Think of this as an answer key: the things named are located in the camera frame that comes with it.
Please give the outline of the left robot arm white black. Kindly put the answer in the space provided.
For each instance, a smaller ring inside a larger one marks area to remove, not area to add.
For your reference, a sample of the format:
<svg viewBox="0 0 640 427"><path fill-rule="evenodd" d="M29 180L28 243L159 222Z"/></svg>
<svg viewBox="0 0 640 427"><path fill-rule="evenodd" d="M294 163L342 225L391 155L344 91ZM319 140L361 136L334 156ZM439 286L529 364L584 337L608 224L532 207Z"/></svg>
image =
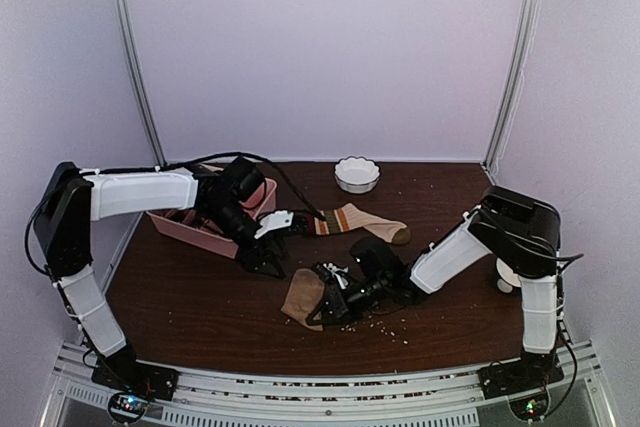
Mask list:
<svg viewBox="0 0 640 427"><path fill-rule="evenodd" d="M89 169L59 163L33 209L24 239L42 252L39 272L50 279L69 316L105 362L106 376L123 391L144 380L134 348L113 314L105 288L115 273L142 213L192 210L210 221L238 247L241 266L281 278L286 255L283 238L302 216L276 210L252 217L244 204L264 183L260 157L226 154L228 164L209 158L149 167Z"/></svg>

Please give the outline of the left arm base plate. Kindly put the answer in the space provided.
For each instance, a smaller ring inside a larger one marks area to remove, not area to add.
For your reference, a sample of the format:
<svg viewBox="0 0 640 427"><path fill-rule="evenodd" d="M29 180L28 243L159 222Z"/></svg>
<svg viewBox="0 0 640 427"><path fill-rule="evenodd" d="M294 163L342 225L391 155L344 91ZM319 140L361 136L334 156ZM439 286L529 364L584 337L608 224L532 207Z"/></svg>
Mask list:
<svg viewBox="0 0 640 427"><path fill-rule="evenodd" d="M114 390L135 394L150 400L171 401L179 373L168 367L140 362L131 344L105 356L96 353L91 380Z"/></svg>

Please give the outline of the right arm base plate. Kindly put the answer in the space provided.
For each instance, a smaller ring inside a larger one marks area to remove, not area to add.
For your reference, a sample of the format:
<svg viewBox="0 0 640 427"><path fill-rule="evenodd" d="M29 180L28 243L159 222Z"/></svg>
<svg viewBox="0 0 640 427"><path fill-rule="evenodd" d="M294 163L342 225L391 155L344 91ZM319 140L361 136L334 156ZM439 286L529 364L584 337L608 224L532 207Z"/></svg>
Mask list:
<svg viewBox="0 0 640 427"><path fill-rule="evenodd" d="M564 379L564 372L554 362L541 363L524 358L492 363L477 372L485 399L511 396L542 389Z"/></svg>

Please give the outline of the plain beige sock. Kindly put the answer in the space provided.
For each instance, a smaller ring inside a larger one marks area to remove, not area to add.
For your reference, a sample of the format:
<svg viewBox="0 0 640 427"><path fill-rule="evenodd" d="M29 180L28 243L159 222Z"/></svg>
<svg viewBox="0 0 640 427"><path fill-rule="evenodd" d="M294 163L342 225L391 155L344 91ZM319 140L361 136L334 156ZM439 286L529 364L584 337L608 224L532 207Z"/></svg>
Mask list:
<svg viewBox="0 0 640 427"><path fill-rule="evenodd" d="M324 283L310 269L298 269L290 282L281 312L303 327L322 332L321 325L309 325L307 317L320 303L324 295Z"/></svg>

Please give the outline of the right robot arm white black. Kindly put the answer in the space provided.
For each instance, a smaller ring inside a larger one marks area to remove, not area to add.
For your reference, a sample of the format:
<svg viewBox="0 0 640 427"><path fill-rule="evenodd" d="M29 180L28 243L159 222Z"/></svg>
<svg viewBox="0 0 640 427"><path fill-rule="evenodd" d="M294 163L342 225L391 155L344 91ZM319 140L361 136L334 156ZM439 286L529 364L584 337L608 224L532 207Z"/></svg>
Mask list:
<svg viewBox="0 0 640 427"><path fill-rule="evenodd" d="M385 299L406 306L422 302L478 261L492 256L493 283L522 299L524 332L512 377L535 387L551 371L560 309L561 216L551 204L492 186L440 240L405 263L382 240L364 237L350 249L362 277L327 264L313 272L324 284L321 300L305 317L311 326L344 325Z"/></svg>

